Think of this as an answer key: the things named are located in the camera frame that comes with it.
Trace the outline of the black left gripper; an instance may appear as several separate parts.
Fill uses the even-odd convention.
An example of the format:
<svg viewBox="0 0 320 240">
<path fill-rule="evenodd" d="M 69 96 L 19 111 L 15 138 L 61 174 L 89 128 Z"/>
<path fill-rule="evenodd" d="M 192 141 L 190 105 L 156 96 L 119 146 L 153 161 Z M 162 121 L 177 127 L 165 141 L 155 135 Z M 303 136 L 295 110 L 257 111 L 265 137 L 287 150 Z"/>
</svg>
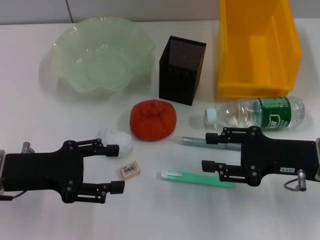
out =
<svg viewBox="0 0 320 240">
<path fill-rule="evenodd" d="M 3 164 L 3 190 L 25 192 L 53 190 L 64 203 L 78 200 L 85 157 L 118 157 L 118 144 L 103 145 L 100 138 L 65 141 L 54 152 L 8 153 Z"/>
</svg>

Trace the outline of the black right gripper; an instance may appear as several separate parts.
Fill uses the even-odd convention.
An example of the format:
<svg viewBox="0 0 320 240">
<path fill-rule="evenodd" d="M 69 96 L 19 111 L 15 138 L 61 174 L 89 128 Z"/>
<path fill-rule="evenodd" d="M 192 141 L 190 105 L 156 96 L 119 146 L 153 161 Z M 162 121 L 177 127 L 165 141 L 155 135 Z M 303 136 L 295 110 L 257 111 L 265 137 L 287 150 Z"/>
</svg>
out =
<svg viewBox="0 0 320 240">
<path fill-rule="evenodd" d="M 311 140 L 273 139 L 258 127 L 224 127 L 221 134 L 206 133 L 206 144 L 241 144 L 240 165 L 203 160 L 202 171 L 218 173 L 221 182 L 252 187 L 271 175 L 297 176 L 302 170 L 308 181 L 317 178 L 317 145 Z"/>
</svg>

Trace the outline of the white paper ball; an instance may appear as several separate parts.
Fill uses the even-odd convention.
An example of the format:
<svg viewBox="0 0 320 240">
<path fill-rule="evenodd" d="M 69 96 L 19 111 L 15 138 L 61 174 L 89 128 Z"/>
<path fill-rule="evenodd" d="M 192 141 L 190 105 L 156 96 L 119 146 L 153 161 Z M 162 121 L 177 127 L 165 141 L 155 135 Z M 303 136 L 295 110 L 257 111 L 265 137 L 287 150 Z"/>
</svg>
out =
<svg viewBox="0 0 320 240">
<path fill-rule="evenodd" d="M 101 139 L 104 145 L 118 145 L 120 158 L 124 158 L 133 150 L 132 136 L 125 131 L 111 128 L 100 129 L 96 137 Z"/>
</svg>

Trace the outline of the clear green-label water bottle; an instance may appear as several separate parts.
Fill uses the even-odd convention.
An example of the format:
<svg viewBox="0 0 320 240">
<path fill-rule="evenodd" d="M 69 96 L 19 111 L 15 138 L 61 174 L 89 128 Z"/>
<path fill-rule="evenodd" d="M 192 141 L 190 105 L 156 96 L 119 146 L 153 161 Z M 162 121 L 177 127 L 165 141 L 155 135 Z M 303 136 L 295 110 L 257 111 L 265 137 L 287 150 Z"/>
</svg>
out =
<svg viewBox="0 0 320 240">
<path fill-rule="evenodd" d="M 208 125 L 280 130 L 294 128 L 305 119 L 305 105 L 295 96 L 252 98 L 232 101 L 219 108 L 206 108 Z"/>
</svg>

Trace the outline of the beige eraser with barcode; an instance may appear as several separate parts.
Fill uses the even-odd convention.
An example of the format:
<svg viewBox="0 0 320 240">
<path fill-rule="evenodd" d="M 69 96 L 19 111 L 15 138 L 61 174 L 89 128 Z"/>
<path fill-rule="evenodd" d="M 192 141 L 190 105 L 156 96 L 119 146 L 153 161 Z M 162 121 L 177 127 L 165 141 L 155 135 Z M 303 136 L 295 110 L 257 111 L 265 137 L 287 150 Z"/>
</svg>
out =
<svg viewBox="0 0 320 240">
<path fill-rule="evenodd" d="M 141 174 L 140 167 L 136 161 L 128 163 L 128 164 L 120 167 L 119 170 L 120 170 L 120 173 L 125 181 Z"/>
</svg>

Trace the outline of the grey glitter pen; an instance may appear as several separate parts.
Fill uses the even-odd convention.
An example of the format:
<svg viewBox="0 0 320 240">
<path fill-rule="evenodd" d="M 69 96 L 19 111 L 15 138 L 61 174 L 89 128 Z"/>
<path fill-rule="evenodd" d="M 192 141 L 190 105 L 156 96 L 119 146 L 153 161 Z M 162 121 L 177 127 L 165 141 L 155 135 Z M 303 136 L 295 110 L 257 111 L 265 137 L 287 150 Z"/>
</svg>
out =
<svg viewBox="0 0 320 240">
<path fill-rule="evenodd" d="M 204 138 L 187 137 L 187 136 L 174 136 L 171 139 L 172 142 L 200 148 L 210 148 L 218 150 L 229 150 L 229 151 L 241 151 L 241 145 L 237 143 L 218 143 L 218 144 L 207 144 Z"/>
</svg>

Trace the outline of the green pen with white clip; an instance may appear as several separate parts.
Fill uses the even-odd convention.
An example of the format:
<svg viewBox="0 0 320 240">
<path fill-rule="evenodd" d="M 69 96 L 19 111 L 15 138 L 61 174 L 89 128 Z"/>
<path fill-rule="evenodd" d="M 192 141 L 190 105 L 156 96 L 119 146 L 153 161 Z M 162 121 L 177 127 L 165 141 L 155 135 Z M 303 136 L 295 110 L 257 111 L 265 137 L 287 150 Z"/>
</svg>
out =
<svg viewBox="0 0 320 240">
<path fill-rule="evenodd" d="M 218 176 L 205 174 L 163 170 L 158 172 L 156 177 L 164 181 L 181 182 L 218 188 L 233 189 L 236 187 L 234 182 L 220 181 Z"/>
</svg>

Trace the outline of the black mesh pen holder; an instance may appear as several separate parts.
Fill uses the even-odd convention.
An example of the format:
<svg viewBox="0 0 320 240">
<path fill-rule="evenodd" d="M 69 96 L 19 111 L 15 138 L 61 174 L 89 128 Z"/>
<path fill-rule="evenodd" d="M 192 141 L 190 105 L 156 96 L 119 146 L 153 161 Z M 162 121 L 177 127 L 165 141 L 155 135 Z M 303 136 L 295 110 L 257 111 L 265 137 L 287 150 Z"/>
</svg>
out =
<svg viewBox="0 0 320 240">
<path fill-rule="evenodd" d="M 159 60 L 159 98 L 191 106 L 200 82 L 206 43 L 170 36 Z"/>
</svg>

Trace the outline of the green glass fruit plate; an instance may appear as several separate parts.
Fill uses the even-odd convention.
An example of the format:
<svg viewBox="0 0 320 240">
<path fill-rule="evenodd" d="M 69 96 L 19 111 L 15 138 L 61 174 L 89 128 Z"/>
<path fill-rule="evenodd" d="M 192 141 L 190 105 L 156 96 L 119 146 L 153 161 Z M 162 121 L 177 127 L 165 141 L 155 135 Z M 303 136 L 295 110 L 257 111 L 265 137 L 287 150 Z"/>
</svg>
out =
<svg viewBox="0 0 320 240">
<path fill-rule="evenodd" d="M 56 39 L 51 48 L 52 73 L 78 95 L 109 97 L 149 80 L 155 48 L 136 22 L 88 18 Z"/>
</svg>

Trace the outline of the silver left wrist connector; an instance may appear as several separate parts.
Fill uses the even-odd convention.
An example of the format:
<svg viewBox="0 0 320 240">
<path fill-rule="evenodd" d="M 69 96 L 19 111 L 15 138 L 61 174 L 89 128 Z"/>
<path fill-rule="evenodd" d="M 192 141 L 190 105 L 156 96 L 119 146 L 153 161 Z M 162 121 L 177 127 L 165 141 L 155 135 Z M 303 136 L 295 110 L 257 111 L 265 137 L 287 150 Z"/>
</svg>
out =
<svg viewBox="0 0 320 240">
<path fill-rule="evenodd" d="M 35 151 L 30 147 L 30 143 L 29 142 L 24 142 L 22 145 L 22 150 L 21 150 L 22 154 L 28 154 L 28 153 L 35 153 Z"/>
</svg>

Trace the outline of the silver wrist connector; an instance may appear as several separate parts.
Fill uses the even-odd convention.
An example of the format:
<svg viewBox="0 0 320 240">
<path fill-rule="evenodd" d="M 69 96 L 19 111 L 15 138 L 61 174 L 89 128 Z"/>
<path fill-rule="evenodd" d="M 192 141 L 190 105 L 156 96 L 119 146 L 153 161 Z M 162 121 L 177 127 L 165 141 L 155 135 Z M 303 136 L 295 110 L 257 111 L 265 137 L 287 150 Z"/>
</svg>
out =
<svg viewBox="0 0 320 240">
<path fill-rule="evenodd" d="M 297 171 L 297 181 L 298 181 L 298 185 L 296 187 L 297 191 L 305 192 L 307 190 L 307 184 L 306 184 L 306 174 L 304 170 L 299 169 Z"/>
<path fill-rule="evenodd" d="M 35 151 L 30 147 L 30 143 L 29 142 L 24 142 L 22 145 L 22 150 L 21 150 L 22 154 L 28 154 L 28 153 L 35 153 Z"/>
</svg>

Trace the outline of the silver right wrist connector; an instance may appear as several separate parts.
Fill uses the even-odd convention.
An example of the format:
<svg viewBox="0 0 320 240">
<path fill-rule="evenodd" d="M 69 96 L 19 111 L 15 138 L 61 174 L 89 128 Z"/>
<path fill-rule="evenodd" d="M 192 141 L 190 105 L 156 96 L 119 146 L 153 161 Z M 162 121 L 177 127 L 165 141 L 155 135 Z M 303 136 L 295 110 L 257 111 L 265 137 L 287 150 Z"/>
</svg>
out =
<svg viewBox="0 0 320 240">
<path fill-rule="evenodd" d="M 307 184 L 306 184 L 306 174 L 304 170 L 299 169 L 297 171 L 297 181 L 298 181 L 298 185 L 296 187 L 297 191 L 305 192 L 307 190 Z"/>
</svg>

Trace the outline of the yellow plastic bin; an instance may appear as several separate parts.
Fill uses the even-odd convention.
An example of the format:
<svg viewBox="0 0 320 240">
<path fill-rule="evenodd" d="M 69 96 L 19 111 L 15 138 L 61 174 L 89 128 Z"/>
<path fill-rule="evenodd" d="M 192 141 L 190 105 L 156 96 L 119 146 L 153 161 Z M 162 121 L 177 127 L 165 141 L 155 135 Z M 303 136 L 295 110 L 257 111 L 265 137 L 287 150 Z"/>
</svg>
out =
<svg viewBox="0 0 320 240">
<path fill-rule="evenodd" d="M 219 96 L 286 96 L 302 56 L 290 0 L 220 0 Z"/>
</svg>

